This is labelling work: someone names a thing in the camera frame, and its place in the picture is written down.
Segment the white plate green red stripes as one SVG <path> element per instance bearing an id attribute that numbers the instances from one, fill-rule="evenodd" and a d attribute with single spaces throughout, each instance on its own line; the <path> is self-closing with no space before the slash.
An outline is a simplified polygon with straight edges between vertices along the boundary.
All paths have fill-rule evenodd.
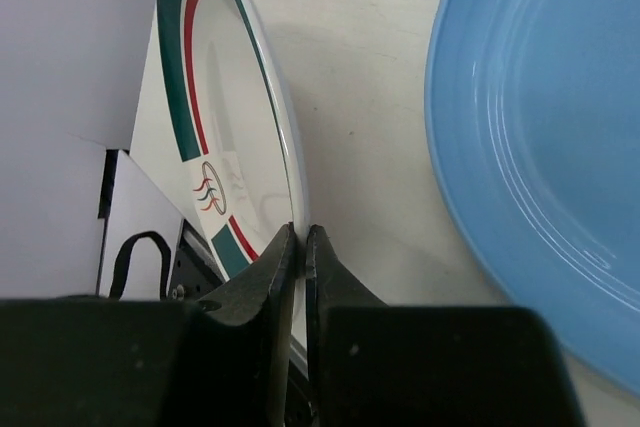
<path id="1" fill-rule="evenodd" d="M 307 176 L 287 82 L 253 0 L 156 0 L 173 135 L 204 237 L 224 279 L 281 226 L 310 227 Z"/>

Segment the blue plate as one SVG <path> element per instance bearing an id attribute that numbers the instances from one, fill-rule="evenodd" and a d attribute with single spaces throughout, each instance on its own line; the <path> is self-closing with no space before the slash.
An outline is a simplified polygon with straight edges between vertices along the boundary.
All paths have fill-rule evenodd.
<path id="1" fill-rule="evenodd" d="M 440 0 L 433 170 L 510 300 L 639 389 L 639 0 Z"/>

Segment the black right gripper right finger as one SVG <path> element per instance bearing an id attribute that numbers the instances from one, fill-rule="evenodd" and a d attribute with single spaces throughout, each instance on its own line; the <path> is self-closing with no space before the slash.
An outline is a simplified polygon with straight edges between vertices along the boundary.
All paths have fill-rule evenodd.
<path id="1" fill-rule="evenodd" d="M 307 238 L 307 358 L 323 426 L 581 426 L 558 343 L 521 307 L 382 302 Z"/>

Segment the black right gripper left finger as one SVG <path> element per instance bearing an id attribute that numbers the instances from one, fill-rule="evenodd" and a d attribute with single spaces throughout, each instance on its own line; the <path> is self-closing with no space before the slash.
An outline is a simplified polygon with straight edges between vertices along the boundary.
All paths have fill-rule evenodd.
<path id="1" fill-rule="evenodd" d="M 280 426 L 296 237 L 196 301 L 1 305 L 5 426 Z"/>

